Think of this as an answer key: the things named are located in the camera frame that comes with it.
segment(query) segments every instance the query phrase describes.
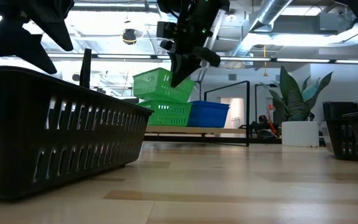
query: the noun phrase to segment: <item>wooden bench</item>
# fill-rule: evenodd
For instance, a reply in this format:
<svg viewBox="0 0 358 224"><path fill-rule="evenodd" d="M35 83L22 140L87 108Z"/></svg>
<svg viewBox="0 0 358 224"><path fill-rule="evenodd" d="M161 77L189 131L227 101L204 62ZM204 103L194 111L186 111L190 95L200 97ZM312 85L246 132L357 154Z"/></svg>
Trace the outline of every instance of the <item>wooden bench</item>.
<svg viewBox="0 0 358 224"><path fill-rule="evenodd" d="M245 129L190 128L174 126L148 126L146 133L154 134L246 134Z"/></svg>

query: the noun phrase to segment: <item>green plastic basket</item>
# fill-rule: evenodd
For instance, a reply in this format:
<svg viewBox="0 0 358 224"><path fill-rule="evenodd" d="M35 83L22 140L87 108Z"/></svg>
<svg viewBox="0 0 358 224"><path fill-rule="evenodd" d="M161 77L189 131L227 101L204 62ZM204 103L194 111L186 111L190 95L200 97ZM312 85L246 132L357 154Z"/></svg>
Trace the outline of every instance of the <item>green plastic basket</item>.
<svg viewBox="0 0 358 224"><path fill-rule="evenodd" d="M134 76L134 95L144 100L168 100L187 102L195 83L185 79L172 88L172 73L164 68L156 68Z"/></svg>
<svg viewBox="0 0 358 224"><path fill-rule="evenodd" d="M187 126L191 103L150 100L139 103L140 106L154 110L148 125L152 126Z"/></svg>

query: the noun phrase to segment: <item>white planter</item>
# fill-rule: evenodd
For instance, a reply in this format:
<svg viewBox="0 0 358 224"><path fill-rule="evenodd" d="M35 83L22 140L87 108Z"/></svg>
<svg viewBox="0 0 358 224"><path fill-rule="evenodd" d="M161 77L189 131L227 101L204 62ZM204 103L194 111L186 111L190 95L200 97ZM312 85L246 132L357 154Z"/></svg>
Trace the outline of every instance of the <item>white planter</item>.
<svg viewBox="0 0 358 224"><path fill-rule="evenodd" d="M316 121L283 122L283 146L319 147L318 128Z"/></svg>

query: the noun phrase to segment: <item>plant leaf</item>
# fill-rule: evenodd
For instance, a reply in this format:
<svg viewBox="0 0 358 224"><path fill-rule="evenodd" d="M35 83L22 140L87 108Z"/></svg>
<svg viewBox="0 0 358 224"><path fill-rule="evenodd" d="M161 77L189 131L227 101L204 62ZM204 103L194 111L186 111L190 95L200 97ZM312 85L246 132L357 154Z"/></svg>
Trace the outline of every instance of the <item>plant leaf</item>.
<svg viewBox="0 0 358 224"><path fill-rule="evenodd" d="M302 98L302 94L301 91L299 90L299 86L297 82L290 74L288 74L284 66L281 66L280 84L281 84L280 90L284 99L284 103L287 104L288 107L289 107L288 96L290 92L292 94L295 94L297 97Z"/></svg>
<svg viewBox="0 0 358 224"><path fill-rule="evenodd" d="M280 95L278 95L278 93L276 93L273 90L268 90L271 94L271 96L273 97L274 100L277 100L278 102L282 103L284 105L284 107L287 107L286 104L283 101L283 98L280 97Z"/></svg>
<svg viewBox="0 0 358 224"><path fill-rule="evenodd" d="M311 77L311 75L310 75L307 79L305 79L305 80L303 81L302 93L304 92L304 90L306 89L306 87L308 87L308 81L309 81L310 77Z"/></svg>
<svg viewBox="0 0 358 224"><path fill-rule="evenodd" d="M269 90L269 86L268 86L268 85L266 85L266 84L264 84L264 83L260 83L260 84L263 86L264 89Z"/></svg>
<svg viewBox="0 0 358 224"><path fill-rule="evenodd" d="M280 97L280 95L276 92L276 91L273 91L273 90L270 90L269 89L269 86L266 85L266 84L263 84L263 83L260 83L266 90L269 91L269 93L271 94L271 96L273 97L273 99L277 100L278 102L282 103L284 105L284 107L286 108L286 104L284 103L283 101L283 98Z"/></svg>
<svg viewBox="0 0 358 224"><path fill-rule="evenodd" d="M279 89L281 88L281 86L280 86L280 84L279 84L278 82L273 81L273 80L272 80L272 82L273 82L273 84L276 85Z"/></svg>
<svg viewBox="0 0 358 224"><path fill-rule="evenodd" d="M288 119L289 121L304 121L309 115L303 98L290 91L288 94Z"/></svg>
<svg viewBox="0 0 358 224"><path fill-rule="evenodd" d="M314 96L314 94L317 93L319 87L319 83L318 83L319 81L320 78L317 79L316 84L314 84L312 87L308 88L302 93L302 97L305 102L308 101L310 98Z"/></svg>
<svg viewBox="0 0 358 224"><path fill-rule="evenodd" d="M326 87L328 86L329 82L331 81L331 77L332 77L333 73L329 73L328 75L326 75L320 82L320 85L317 89L317 92L313 95L313 97L311 97L310 99L308 99L307 101L305 101L305 105L307 107L307 109L310 111L314 105L316 104L316 100L318 95L320 94L320 92Z"/></svg>

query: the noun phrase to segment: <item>doorway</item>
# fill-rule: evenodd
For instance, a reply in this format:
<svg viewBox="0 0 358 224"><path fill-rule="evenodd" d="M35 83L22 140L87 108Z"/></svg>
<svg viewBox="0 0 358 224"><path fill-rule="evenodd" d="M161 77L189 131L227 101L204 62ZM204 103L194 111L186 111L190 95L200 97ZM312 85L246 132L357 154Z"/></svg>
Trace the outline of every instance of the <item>doorway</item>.
<svg viewBox="0 0 358 224"><path fill-rule="evenodd" d="M220 102L229 104L230 108L227 112L226 122L224 128L237 129L245 121L244 99L243 98L220 98ZM241 138L243 134L222 134L222 137L237 137Z"/></svg>

